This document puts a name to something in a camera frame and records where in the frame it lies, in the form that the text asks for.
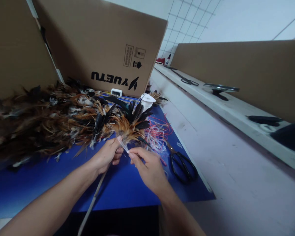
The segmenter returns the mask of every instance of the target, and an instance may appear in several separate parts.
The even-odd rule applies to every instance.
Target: forearm
[[[159,195],[169,235],[205,236],[171,186]]]
[[[53,235],[97,176],[92,165],[80,166],[19,212],[0,235]]]

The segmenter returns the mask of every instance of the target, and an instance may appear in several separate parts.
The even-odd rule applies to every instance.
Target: white stick
[[[82,231],[83,231],[83,228],[84,228],[84,226],[85,226],[85,223],[86,223],[86,221],[88,220],[89,214],[91,213],[91,211],[92,211],[92,209],[93,209],[93,206],[94,206],[94,203],[95,203],[96,197],[97,197],[97,195],[98,195],[99,189],[101,188],[101,185],[102,185],[103,180],[104,180],[104,178],[105,178],[105,176],[106,176],[106,174],[107,174],[107,172],[108,172],[109,167],[110,167],[110,164],[109,164],[109,166],[108,166],[108,168],[107,168],[107,171],[102,175],[101,180],[100,180],[99,183],[98,183],[97,189],[96,189],[95,194],[94,194],[93,199],[92,199],[92,202],[91,202],[91,204],[90,204],[90,206],[89,206],[89,208],[88,208],[88,211],[86,212],[86,215],[85,215],[85,217],[84,217],[84,219],[83,219],[83,221],[82,221],[82,224],[80,225],[79,232],[78,232],[78,236],[81,236],[81,234],[82,234]]]

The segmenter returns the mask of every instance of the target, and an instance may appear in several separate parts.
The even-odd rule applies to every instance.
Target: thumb
[[[133,163],[135,164],[135,167],[138,169],[139,172],[141,172],[142,170],[144,170],[144,168],[146,168],[146,166],[143,164],[143,162],[140,160],[140,158],[136,154],[129,153],[129,157],[133,161]]]
[[[110,145],[111,148],[113,148],[114,151],[116,151],[117,148],[120,146],[120,142],[122,142],[122,137],[119,135],[117,138],[115,138],[115,141]]]

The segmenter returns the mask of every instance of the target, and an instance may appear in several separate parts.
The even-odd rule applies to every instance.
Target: left hand
[[[89,160],[97,170],[98,174],[102,174],[107,171],[109,163],[118,165],[124,149],[120,147],[118,139],[122,139],[121,136],[107,140],[104,146]]]

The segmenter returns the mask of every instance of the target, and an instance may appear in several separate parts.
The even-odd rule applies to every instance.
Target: yuetu logo
[[[137,80],[138,80],[138,78],[139,77],[136,77],[130,83],[130,86],[129,86],[128,90],[132,89],[132,87],[134,88],[134,90],[137,88]],[[104,73],[102,73],[101,77],[99,77],[99,73],[94,72],[94,71],[92,72],[91,79],[96,79],[96,80],[107,82],[107,83],[114,83],[114,84],[121,84],[121,85],[124,85],[124,86],[128,86],[128,79],[127,78],[125,78],[125,80],[122,82],[122,78],[119,77],[119,76],[107,75],[107,77],[105,79],[105,74]]]

